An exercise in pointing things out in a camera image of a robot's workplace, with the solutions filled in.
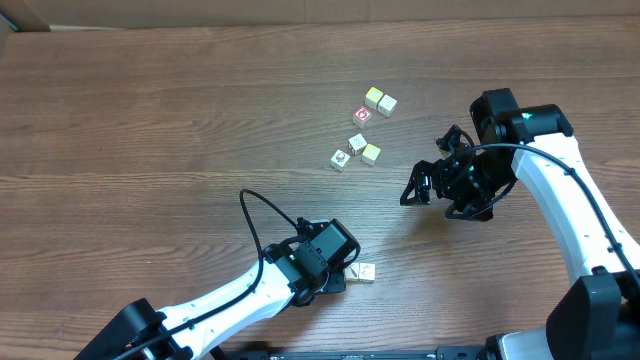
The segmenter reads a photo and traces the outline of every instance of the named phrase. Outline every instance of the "cube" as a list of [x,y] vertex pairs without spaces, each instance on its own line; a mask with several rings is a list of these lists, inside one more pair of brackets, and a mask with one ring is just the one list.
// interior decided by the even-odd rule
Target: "cube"
[[358,281],[358,274],[360,274],[360,263],[353,263],[344,269],[344,279],[346,281]]
[[382,99],[382,95],[384,95],[382,91],[372,87],[364,97],[365,105],[372,109],[376,109],[378,107],[378,102]]
[[396,109],[397,104],[398,101],[396,99],[392,98],[389,95],[385,95],[382,100],[380,100],[380,103],[378,103],[378,112],[386,117],[389,117],[391,116],[393,110]]
[[362,134],[358,134],[349,139],[348,145],[353,155],[360,155],[362,150],[367,147],[367,141],[364,139],[364,136],[362,136]]
[[360,263],[360,271],[358,272],[358,281],[373,282],[376,279],[376,265]]
[[360,106],[356,112],[353,113],[353,123],[358,125],[360,129],[364,129],[365,125],[371,120],[371,112],[364,106]]
[[344,151],[338,150],[336,151],[335,154],[333,154],[333,157],[331,158],[331,166],[334,169],[340,170],[342,172],[344,171],[344,168],[347,166],[347,163],[349,162],[350,158],[351,156],[346,154]]
[[362,161],[373,166],[376,164],[378,155],[380,155],[380,148],[375,145],[368,144],[362,153]]

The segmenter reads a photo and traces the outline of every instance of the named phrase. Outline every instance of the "yellow cube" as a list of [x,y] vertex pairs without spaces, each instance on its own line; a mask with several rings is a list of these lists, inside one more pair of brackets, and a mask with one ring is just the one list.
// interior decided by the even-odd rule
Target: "yellow cube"
[[362,161],[373,166],[376,164],[378,155],[380,155],[380,148],[375,145],[367,144],[367,147],[364,148],[364,152],[362,153]]
[[382,99],[383,95],[382,91],[372,87],[364,97],[364,103],[372,109],[377,109],[378,103],[380,102],[380,99]]

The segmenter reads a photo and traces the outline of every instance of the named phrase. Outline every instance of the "wooden table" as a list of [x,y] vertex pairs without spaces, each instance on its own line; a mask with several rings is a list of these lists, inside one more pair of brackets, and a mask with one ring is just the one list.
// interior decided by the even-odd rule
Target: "wooden table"
[[[398,205],[411,168],[440,157],[468,107],[510,87],[556,103],[591,174],[640,236],[640,18],[11,35],[0,65],[0,358],[73,357],[123,306],[200,296],[255,262],[238,191],[292,217],[337,218],[377,267],[241,331],[295,351],[430,349],[544,324],[568,289],[524,187],[489,223],[448,201]],[[376,86],[390,119],[362,131],[375,167],[331,155]],[[292,234],[250,201],[264,246]]]

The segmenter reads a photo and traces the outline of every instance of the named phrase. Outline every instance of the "small white cube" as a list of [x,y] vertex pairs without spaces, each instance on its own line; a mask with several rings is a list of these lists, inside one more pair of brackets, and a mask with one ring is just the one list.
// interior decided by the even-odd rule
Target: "small white cube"
[[360,263],[358,280],[361,282],[373,282],[376,279],[376,265]]
[[376,164],[378,155],[380,155],[380,148],[375,145],[368,144],[362,153],[362,161],[373,166]]
[[382,95],[384,95],[382,91],[372,87],[367,92],[367,95],[364,96],[365,105],[375,110],[378,106],[378,102],[382,99]]
[[344,269],[344,279],[346,281],[358,281],[360,274],[360,263],[353,263]]
[[353,123],[358,125],[360,129],[364,129],[365,125],[371,120],[371,112],[364,106],[360,106],[356,112],[353,113]]
[[353,155],[360,155],[362,150],[367,147],[367,141],[364,139],[364,136],[362,136],[362,134],[358,134],[349,139],[348,145]]
[[331,166],[336,170],[344,171],[344,168],[347,166],[347,162],[349,162],[350,158],[351,156],[347,153],[342,150],[338,150],[331,158]]
[[391,116],[393,110],[396,109],[397,104],[398,101],[396,99],[392,98],[389,95],[385,95],[378,103],[378,112],[386,117],[389,117]]

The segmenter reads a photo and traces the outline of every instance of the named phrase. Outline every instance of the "pink cube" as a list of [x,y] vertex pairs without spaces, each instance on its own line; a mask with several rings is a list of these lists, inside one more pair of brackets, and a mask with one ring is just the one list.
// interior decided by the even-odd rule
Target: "pink cube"
[[360,106],[360,108],[353,113],[353,123],[358,125],[360,129],[364,129],[369,120],[371,120],[371,113],[364,106]]

